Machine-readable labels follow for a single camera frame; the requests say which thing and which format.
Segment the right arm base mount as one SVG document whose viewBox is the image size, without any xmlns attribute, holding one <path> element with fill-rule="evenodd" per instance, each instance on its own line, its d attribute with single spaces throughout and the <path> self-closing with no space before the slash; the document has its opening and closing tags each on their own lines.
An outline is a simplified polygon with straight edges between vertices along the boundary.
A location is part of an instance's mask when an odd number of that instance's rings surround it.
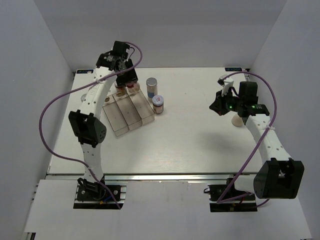
<svg viewBox="0 0 320 240">
<path fill-rule="evenodd" d="M 253 194 L 245 195 L 245 191 L 236 190 L 232 186 L 222 200 L 231 199 L 218 203 L 218 198 L 231 183 L 232 178 L 227 178 L 222 183 L 209 184 L 203 193 L 209 195 L 209 207 L 211 213 L 245 213 L 257 212 L 256 197 Z"/>
</svg>

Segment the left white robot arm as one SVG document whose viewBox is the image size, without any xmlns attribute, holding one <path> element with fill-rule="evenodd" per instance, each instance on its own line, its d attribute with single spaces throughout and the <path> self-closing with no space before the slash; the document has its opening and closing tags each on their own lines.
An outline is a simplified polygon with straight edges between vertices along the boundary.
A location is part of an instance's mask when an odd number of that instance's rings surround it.
<svg viewBox="0 0 320 240">
<path fill-rule="evenodd" d="M 87 91 L 82 104 L 68 115 L 71 128 L 83 153 L 85 170 L 83 179 L 92 183 L 88 193 L 99 200 L 105 196 L 106 187 L 101 165 L 101 143 L 107 136 L 107 128 L 100 121 L 105 99 L 112 85 L 132 88 L 138 77 L 129 57 L 132 47 L 128 42 L 115 41 L 112 50 L 102 53 L 96 62 L 94 85 Z"/>
</svg>

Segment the pink cap spice bottle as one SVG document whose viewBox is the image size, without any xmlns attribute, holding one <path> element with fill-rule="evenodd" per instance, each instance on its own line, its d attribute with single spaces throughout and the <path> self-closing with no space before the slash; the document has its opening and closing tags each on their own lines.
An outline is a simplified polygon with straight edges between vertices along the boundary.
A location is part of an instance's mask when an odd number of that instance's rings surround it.
<svg viewBox="0 0 320 240">
<path fill-rule="evenodd" d="M 140 84 L 137 82 L 132 82 L 131 84 L 126 85 L 126 91 L 127 94 L 130 95 L 135 95 L 140 91 Z"/>
</svg>

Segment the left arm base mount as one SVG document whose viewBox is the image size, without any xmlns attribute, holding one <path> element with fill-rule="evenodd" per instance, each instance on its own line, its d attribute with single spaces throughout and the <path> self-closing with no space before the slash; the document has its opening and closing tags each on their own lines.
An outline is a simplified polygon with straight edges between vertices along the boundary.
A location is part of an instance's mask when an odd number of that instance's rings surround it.
<svg viewBox="0 0 320 240">
<path fill-rule="evenodd" d="M 120 210 L 126 197 L 126 186 L 106 185 L 110 192 L 97 182 L 77 179 L 73 209 L 76 210 Z"/>
</svg>

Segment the yellow cap white bottle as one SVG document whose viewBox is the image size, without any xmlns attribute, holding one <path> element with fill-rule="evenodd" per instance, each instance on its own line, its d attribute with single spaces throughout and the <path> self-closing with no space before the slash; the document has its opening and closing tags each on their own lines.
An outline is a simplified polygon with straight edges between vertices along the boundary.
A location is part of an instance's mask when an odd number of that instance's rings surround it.
<svg viewBox="0 0 320 240">
<path fill-rule="evenodd" d="M 237 113 L 232 117 L 231 123 L 237 128 L 242 128 L 245 125 L 243 119 Z"/>
</svg>

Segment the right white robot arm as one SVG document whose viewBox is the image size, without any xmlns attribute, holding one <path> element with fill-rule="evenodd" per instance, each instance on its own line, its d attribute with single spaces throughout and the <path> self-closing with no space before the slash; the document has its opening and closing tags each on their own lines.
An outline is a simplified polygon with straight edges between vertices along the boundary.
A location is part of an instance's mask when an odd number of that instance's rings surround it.
<svg viewBox="0 0 320 240">
<path fill-rule="evenodd" d="M 239 171 L 229 179 L 217 202 L 226 202 L 225 195 L 236 200 L 249 194 L 259 199 L 295 199 L 305 167 L 301 161 L 293 160 L 281 144 L 267 107 L 258 103 L 257 83 L 242 81 L 239 91 L 234 90 L 232 80 L 219 79 L 218 83 L 222 89 L 216 93 L 210 110 L 220 116 L 235 112 L 256 143 L 252 152 L 259 152 L 264 163 L 255 176 Z"/>
</svg>

